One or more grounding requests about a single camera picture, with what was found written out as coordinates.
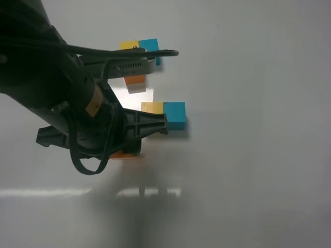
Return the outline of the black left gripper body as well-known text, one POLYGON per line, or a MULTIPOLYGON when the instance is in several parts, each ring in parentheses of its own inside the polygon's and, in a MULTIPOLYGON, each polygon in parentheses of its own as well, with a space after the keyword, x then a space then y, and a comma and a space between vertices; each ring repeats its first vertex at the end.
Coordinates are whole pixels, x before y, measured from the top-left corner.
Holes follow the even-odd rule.
POLYGON ((100 157, 122 109, 107 82, 58 82, 52 87, 51 126, 68 137, 81 158, 100 157))

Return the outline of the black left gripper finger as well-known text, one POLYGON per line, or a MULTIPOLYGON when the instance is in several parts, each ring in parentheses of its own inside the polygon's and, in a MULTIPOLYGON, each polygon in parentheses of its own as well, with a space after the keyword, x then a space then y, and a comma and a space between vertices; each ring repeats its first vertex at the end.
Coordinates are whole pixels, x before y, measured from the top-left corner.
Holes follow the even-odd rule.
POLYGON ((69 147, 68 137, 53 126, 40 128, 37 133, 36 143, 43 147, 51 145, 61 148, 69 147))
POLYGON ((137 142, 155 133, 168 134, 166 114, 124 109, 124 126, 121 141, 125 145, 137 142))

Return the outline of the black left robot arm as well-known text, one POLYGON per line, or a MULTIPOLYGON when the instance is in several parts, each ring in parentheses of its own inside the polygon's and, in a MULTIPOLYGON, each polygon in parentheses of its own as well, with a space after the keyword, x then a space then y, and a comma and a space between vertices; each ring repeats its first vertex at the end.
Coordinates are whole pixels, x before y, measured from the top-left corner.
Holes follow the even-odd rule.
POLYGON ((41 1, 1 1, 1 93, 48 124, 37 143, 68 149, 75 160, 137 153, 143 138, 167 134, 164 114, 122 107, 108 81, 149 74, 157 57, 175 55, 69 45, 41 1))

